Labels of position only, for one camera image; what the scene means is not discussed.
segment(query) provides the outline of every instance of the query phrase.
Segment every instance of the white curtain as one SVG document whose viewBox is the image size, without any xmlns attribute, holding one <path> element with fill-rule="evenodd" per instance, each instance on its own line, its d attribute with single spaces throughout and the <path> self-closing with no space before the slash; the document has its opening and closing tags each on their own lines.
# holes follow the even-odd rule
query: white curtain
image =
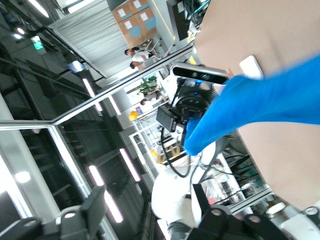
<svg viewBox="0 0 320 240">
<path fill-rule="evenodd" d="M 50 27 L 107 78 L 131 63 L 125 55 L 128 45 L 106 0 L 95 0 Z"/>
</svg>

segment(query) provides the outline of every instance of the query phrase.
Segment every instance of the blue fabric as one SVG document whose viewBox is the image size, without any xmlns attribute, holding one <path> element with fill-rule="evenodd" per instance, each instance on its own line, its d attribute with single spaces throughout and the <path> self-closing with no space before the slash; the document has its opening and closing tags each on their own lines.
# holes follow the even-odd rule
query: blue fabric
<svg viewBox="0 0 320 240">
<path fill-rule="evenodd" d="M 144 21 L 146 29 L 150 30 L 157 26 L 156 18 L 152 17 Z"/>
<path fill-rule="evenodd" d="M 320 124 L 320 56 L 263 80 L 230 79 L 204 116 L 188 122 L 184 148 L 196 155 L 255 122 Z"/>
<path fill-rule="evenodd" d="M 129 33 L 130 33 L 131 37 L 133 37 L 133 38 L 136 38 L 142 34 L 141 29 L 138 25 L 131 27 L 129 29 Z"/>
</svg>

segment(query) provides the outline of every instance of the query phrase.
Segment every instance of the light fixture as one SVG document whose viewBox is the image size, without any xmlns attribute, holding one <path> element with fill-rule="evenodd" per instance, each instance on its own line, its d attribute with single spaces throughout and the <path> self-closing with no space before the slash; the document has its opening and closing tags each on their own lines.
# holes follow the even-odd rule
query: light fixture
<svg viewBox="0 0 320 240">
<path fill-rule="evenodd" d="M 21 183 L 21 184 L 24 184 L 28 181 L 31 180 L 31 176 L 30 176 L 30 173 L 27 172 L 27 171 L 21 171 L 21 172 L 18 172 L 15 174 L 15 179 Z"/>
<path fill-rule="evenodd" d="M 116 114 L 117 114 L 117 115 L 121 115 L 121 112 L 120 112 L 120 110 L 119 110 L 119 108 L 118 108 L 118 106 L 117 106 L 114 98 L 113 98 L 112 96 L 109 96 L 109 99 L 110 99 L 110 102 L 111 102 L 111 104 L 112 104 L 112 106 L 113 106 Z"/>
<path fill-rule="evenodd" d="M 21 34 L 25 34 L 25 31 L 20 27 L 18 27 L 16 30 Z"/>
<path fill-rule="evenodd" d="M 119 208 L 117 207 L 113 197 L 107 192 L 104 192 L 104 200 L 106 204 L 108 205 L 110 212 L 112 213 L 114 220 L 117 223 L 121 223 L 124 220 L 124 217 L 122 216 L 121 212 L 119 211 Z"/>
<path fill-rule="evenodd" d="M 104 180 L 102 179 L 102 177 L 101 177 L 101 175 L 95 165 L 89 166 L 89 170 L 93 176 L 95 183 L 98 186 L 102 186 L 105 184 Z M 117 223 L 121 223 L 124 218 L 122 217 L 121 212 L 119 211 L 119 208 L 117 207 L 113 197 L 107 191 L 104 192 L 104 200 L 105 200 L 106 204 L 108 205 L 108 208 L 110 209 L 111 214 L 114 217 L 114 220 Z"/>
<path fill-rule="evenodd" d="M 22 39 L 22 36 L 19 35 L 19 34 L 17 34 L 17 33 L 15 33 L 13 36 L 14 36 L 16 39 Z"/>
<path fill-rule="evenodd" d="M 72 14 L 72 13 L 74 13 L 75 11 L 78 11 L 79 9 L 83 8 L 84 6 L 92 3 L 93 1 L 94 1 L 94 0 L 83 0 L 83 1 L 81 1 L 81 2 L 79 2 L 79 3 L 77 3 L 77 4 L 75 4 L 75 5 L 73 5 L 73 6 L 71 6 L 71 7 L 68 7 L 68 12 Z"/>
<path fill-rule="evenodd" d="M 36 0 L 29 0 L 29 2 L 35 6 L 36 9 L 39 10 L 46 18 L 49 18 L 47 11 L 36 1 Z"/>
<path fill-rule="evenodd" d="M 102 179 L 102 177 L 101 177 L 101 175 L 95 165 L 89 166 L 89 170 L 93 176 L 95 184 L 97 184 L 98 186 L 102 186 L 105 184 L 104 180 Z"/>
<path fill-rule="evenodd" d="M 17 182 L 11 175 L 4 159 L 0 154 L 0 192 L 5 191 L 10 196 L 21 218 L 26 219 L 32 217 L 32 213 L 17 186 Z"/>
<path fill-rule="evenodd" d="M 86 89 L 88 90 L 90 96 L 91 96 L 92 98 L 94 98 L 96 95 L 95 95 L 94 91 L 92 90 L 92 88 L 91 88 L 88 80 L 85 79 L 85 78 L 83 78 L 82 80 L 83 80 L 84 85 L 85 85 Z M 99 112 L 101 112 L 101 111 L 103 110 L 99 102 L 95 104 L 95 107 L 96 107 L 96 109 L 97 109 Z"/>
<path fill-rule="evenodd" d="M 134 180 L 136 182 L 139 182 L 141 180 L 141 177 L 139 176 L 134 164 L 132 163 L 131 159 L 129 158 L 127 151 L 124 148 L 121 148 L 120 153 L 121 153 L 126 165 L 128 166 L 129 171 L 132 174 Z"/>
</svg>

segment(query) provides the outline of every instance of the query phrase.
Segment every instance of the potted plant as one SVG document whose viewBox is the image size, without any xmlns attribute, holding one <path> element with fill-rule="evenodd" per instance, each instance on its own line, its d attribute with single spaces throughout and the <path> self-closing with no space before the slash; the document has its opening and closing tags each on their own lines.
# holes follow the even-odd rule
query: potted plant
<svg viewBox="0 0 320 240">
<path fill-rule="evenodd" d="M 143 93 L 144 95 L 147 95 L 149 92 L 152 92 L 157 87 L 157 77 L 151 76 L 148 79 L 142 79 L 142 83 L 137 88 L 139 90 L 139 93 Z"/>
</svg>

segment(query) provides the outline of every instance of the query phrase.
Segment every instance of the stacked boxes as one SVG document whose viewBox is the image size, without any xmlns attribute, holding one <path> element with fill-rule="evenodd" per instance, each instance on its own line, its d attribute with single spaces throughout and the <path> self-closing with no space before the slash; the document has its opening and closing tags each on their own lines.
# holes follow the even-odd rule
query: stacked boxes
<svg viewBox="0 0 320 240">
<path fill-rule="evenodd" d="M 149 7 L 147 0 L 130 0 L 127 4 L 133 14 L 141 12 Z"/>
<path fill-rule="evenodd" d="M 157 35 L 156 18 L 150 8 L 146 8 L 145 10 L 142 10 L 133 16 L 135 17 L 141 28 L 142 38 L 144 42 Z"/>
<path fill-rule="evenodd" d="M 134 15 L 131 8 L 126 3 L 115 8 L 112 13 L 117 23 L 120 23 Z"/>
<path fill-rule="evenodd" d="M 157 35 L 156 18 L 147 0 L 130 0 L 112 11 L 129 48 Z"/>
</svg>

